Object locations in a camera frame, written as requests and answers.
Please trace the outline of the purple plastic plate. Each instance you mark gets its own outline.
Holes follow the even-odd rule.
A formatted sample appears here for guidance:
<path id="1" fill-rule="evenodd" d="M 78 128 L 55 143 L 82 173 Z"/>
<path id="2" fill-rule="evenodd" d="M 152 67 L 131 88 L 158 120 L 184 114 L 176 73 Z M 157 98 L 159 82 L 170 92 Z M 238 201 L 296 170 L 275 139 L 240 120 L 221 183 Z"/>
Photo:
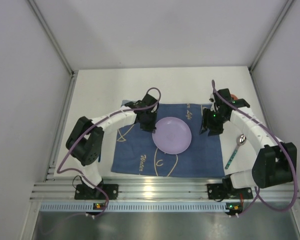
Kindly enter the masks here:
<path id="1" fill-rule="evenodd" d="M 155 146 L 170 155 L 181 154 L 188 149 L 192 142 L 190 127 L 176 117 L 164 117 L 156 125 L 152 139 Z"/>

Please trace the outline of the spoon with green handle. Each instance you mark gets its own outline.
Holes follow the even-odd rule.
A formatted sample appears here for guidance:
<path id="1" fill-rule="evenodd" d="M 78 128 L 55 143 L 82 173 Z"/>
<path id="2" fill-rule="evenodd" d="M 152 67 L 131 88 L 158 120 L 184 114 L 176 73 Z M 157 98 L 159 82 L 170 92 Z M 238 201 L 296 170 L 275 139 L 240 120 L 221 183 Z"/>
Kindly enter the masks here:
<path id="1" fill-rule="evenodd" d="M 246 136 L 245 136 L 244 134 L 241 134 L 241 135 L 239 135 L 239 136 L 236 138 L 236 146 L 235 146 L 235 148 L 234 148 L 234 150 L 233 150 L 233 152 L 232 152 L 232 154 L 231 154 L 229 160 L 227 161 L 227 163 L 226 163 L 226 165 L 225 165 L 225 167 L 224 167 L 226 170 L 227 170 L 227 169 L 230 167 L 230 165 L 232 164 L 232 161 L 234 160 L 234 158 L 235 158 L 235 156 L 236 156 L 236 154 L 237 154 L 239 148 L 240 148 L 242 145 L 244 145 L 244 144 L 246 143 L 246 141 L 247 141 L 247 138 L 246 138 Z"/>

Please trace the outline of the orange plastic cup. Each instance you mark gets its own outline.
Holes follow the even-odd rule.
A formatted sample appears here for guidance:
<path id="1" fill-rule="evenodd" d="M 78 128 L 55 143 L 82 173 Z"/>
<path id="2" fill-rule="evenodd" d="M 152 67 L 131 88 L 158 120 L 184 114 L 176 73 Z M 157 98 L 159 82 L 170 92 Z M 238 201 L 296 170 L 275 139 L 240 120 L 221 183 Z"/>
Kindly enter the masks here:
<path id="1" fill-rule="evenodd" d="M 232 97 L 233 100 L 238 100 L 238 97 L 234 94 L 231 94 L 231 97 Z"/>

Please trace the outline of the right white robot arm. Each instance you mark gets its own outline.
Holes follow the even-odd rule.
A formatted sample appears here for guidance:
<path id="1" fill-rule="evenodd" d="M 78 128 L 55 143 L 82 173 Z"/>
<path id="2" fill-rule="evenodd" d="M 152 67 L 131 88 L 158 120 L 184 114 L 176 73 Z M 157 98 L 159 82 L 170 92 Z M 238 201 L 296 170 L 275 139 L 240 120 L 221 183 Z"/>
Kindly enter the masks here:
<path id="1" fill-rule="evenodd" d="M 211 107 L 202 109 L 200 133 L 219 136 L 229 122 L 246 137 L 256 155 L 252 160 L 234 157 L 237 167 L 226 174 L 225 184 L 232 189 L 265 189 L 294 180 L 290 166 L 297 163 L 297 148 L 293 143 L 284 143 L 269 133 L 248 102 L 233 99 L 229 89 L 214 91 L 209 100 Z"/>

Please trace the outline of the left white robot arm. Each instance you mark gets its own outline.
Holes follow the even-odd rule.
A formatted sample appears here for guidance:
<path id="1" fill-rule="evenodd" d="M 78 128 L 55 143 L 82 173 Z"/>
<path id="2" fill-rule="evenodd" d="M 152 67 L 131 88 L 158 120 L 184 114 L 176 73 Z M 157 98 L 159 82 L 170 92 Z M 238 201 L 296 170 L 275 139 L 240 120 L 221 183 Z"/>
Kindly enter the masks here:
<path id="1" fill-rule="evenodd" d="M 104 136 L 135 124 L 141 130 L 153 133 L 156 129 L 159 102 L 160 99 L 147 92 L 143 99 L 127 102 L 108 115 L 94 119 L 80 117 L 66 141 L 68 152 L 57 173 L 75 171 L 86 186 L 91 189 L 98 188 L 103 181 L 97 162 L 101 158 Z"/>

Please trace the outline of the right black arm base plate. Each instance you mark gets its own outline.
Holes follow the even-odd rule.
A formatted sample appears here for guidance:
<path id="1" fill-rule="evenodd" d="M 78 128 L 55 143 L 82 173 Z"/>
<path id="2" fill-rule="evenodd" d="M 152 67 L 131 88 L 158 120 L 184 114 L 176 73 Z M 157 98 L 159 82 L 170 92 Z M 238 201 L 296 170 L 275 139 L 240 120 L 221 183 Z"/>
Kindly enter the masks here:
<path id="1" fill-rule="evenodd" d="M 206 186 L 209 200 L 222 202 L 228 196 L 222 183 L 209 183 Z"/>

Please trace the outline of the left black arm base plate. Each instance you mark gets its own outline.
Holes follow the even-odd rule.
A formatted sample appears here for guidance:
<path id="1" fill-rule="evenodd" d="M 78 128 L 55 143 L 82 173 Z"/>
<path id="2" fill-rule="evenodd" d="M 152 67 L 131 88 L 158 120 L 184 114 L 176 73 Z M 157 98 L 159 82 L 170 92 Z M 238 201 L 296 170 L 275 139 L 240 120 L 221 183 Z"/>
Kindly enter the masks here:
<path id="1" fill-rule="evenodd" d="M 118 184 L 102 184 L 101 189 L 106 193 L 109 200 L 116 200 L 119 193 Z M 85 184 L 78 184 L 75 187 L 75 200 L 105 200 L 106 196 L 96 188 L 90 188 Z"/>

